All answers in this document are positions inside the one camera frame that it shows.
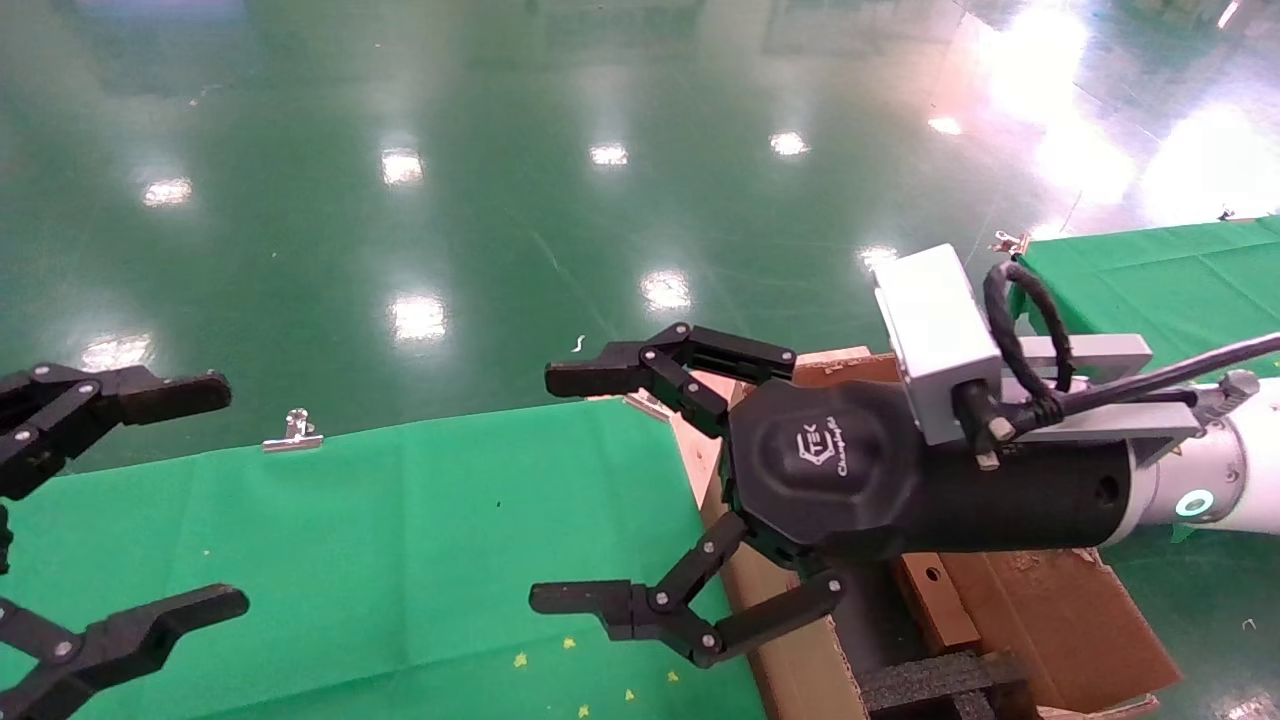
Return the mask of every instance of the floor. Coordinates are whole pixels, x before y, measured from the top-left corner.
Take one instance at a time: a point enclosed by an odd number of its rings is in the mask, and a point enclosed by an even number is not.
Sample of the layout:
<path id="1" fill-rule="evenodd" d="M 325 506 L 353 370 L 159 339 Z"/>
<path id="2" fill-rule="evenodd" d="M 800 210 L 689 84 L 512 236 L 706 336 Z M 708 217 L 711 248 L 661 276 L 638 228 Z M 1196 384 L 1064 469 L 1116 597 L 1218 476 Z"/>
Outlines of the floor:
<path id="1" fill-rule="evenodd" d="M 83 471 L 548 402 L 675 319 L 881 350 L 886 258 L 1275 210 L 1277 65 L 1274 0 L 3 3 L 0 368 L 230 378 Z"/>

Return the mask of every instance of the green cloth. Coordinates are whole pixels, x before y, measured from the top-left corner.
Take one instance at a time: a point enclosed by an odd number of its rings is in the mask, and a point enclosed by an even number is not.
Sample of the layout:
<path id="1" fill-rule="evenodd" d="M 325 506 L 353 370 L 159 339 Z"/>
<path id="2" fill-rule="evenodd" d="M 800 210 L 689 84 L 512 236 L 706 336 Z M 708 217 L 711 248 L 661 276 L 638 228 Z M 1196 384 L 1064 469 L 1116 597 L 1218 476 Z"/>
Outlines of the green cloth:
<path id="1" fill-rule="evenodd" d="M 764 717 L 742 659 L 699 671 L 529 610 L 535 582 L 657 582 L 701 533 L 669 427 L 621 402 L 69 475 L 12 515 L 0 594 L 76 630 L 215 582 L 251 601 L 78 720 Z M 727 612 L 718 582 L 699 601 Z"/>
<path id="2" fill-rule="evenodd" d="M 1068 332 L 1142 333 L 1151 368 L 1280 329 L 1276 217 L 1036 242 L 1021 264 L 1048 284 Z M 1033 324 L 1044 332 L 1034 313 Z M 1275 356 L 1242 366 L 1280 374 Z"/>

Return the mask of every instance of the cardboard box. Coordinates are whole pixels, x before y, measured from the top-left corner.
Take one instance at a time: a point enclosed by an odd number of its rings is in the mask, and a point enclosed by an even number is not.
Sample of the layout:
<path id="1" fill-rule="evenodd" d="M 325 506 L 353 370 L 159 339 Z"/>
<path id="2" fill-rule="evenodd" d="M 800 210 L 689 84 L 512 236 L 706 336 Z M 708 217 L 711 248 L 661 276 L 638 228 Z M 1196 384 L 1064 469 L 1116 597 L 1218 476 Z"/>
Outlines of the cardboard box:
<path id="1" fill-rule="evenodd" d="M 741 383 L 699 374 L 736 402 Z M 892 355 L 865 348 L 804 355 L 795 382 L 897 382 Z M 719 441 L 672 418 L 695 497 L 709 527 L 721 503 Z M 1158 706 L 1149 693 L 1181 679 L 1129 593 L 1092 550 L 945 553 L 940 556 L 983 652 L 1012 651 L 1024 664 L 1041 715 L 1052 720 L 1130 720 Z M 735 611 L 785 592 L 792 573 L 744 547 L 722 571 Z M 765 644 L 750 656 L 773 720 L 865 717 L 833 623 L 827 619 Z"/>

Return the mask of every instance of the table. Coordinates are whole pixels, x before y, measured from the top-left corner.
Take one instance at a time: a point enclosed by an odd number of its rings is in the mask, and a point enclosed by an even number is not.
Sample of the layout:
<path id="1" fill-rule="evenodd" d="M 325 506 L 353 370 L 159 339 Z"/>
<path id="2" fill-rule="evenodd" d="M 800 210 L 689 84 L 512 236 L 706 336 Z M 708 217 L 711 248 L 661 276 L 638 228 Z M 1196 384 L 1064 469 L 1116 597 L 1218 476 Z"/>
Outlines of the table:
<path id="1" fill-rule="evenodd" d="M 703 530 L 684 477 L 669 427 L 620 401 L 63 477 L 13 506 L 0 594 L 76 630 L 212 582 L 250 596 L 77 720 L 763 720 L 742 659 L 698 671 L 526 605 L 539 580 L 657 580 Z M 698 600 L 728 611 L 718 580 Z"/>

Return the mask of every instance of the cable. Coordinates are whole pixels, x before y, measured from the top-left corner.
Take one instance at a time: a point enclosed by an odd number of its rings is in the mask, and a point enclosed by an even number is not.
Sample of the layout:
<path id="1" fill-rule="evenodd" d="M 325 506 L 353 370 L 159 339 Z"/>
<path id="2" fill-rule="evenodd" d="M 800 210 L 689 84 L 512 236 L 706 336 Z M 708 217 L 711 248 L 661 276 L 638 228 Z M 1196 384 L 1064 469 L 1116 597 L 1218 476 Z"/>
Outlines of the cable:
<path id="1" fill-rule="evenodd" d="M 1005 360 L 1009 370 L 1012 372 L 1014 378 L 1018 379 L 1018 384 L 1023 386 L 1030 393 L 1032 400 L 1038 401 L 1043 406 L 1052 406 L 1052 393 L 1046 387 L 1044 380 L 1027 364 L 1021 342 L 1018 341 L 1018 333 L 1014 329 L 1014 318 L 1009 313 L 1007 291 L 1010 282 L 1027 292 L 1027 296 L 1032 299 L 1032 302 L 1036 304 L 1036 307 L 1044 318 L 1050 338 L 1053 341 L 1055 365 L 1057 366 L 1057 383 L 1053 389 L 1057 392 L 1071 389 L 1071 374 L 1075 372 L 1075 368 L 1071 366 L 1071 340 L 1066 334 L 1062 318 L 1057 314 L 1053 296 L 1050 295 L 1044 283 L 1030 270 L 1016 263 L 1005 261 L 997 264 L 987 273 L 987 279 L 982 283 L 983 305 L 987 307 L 991 337 L 996 341 L 996 346 L 1000 347 L 1000 356 Z M 1050 411 L 1050 415 L 1056 415 L 1056 409 L 1044 409 Z"/>
<path id="2" fill-rule="evenodd" d="M 1181 402 L 1183 405 L 1194 409 L 1199 404 L 1199 393 L 1189 387 L 1170 387 L 1148 392 L 1147 395 L 1138 397 L 1132 397 L 1129 400 L 1121 400 L 1120 402 Z"/>
<path id="3" fill-rule="evenodd" d="M 1129 402 L 1144 395 L 1167 388 L 1169 386 L 1196 379 L 1204 373 L 1221 370 L 1230 365 L 1236 365 L 1239 363 L 1244 363 L 1245 360 L 1252 360 L 1271 352 L 1280 352 L 1280 333 L 1271 333 L 1253 340 L 1247 340 L 1244 342 L 1236 342 L 1235 345 L 1228 345 L 1217 350 L 1211 350 L 1203 355 L 1197 355 L 1196 357 L 1175 363 L 1143 375 L 1121 378 L 1085 391 L 1064 395 L 1059 398 L 1059 402 L 1061 404 L 1064 416 L 1078 415 L 1096 407 L 1102 407 L 1103 405 Z M 1021 407 L 1015 416 L 1010 419 L 1010 421 L 1014 424 L 1014 430 L 1019 434 L 1044 427 L 1041 424 L 1041 418 L 1037 416 L 1034 409 L 1025 406 Z"/>

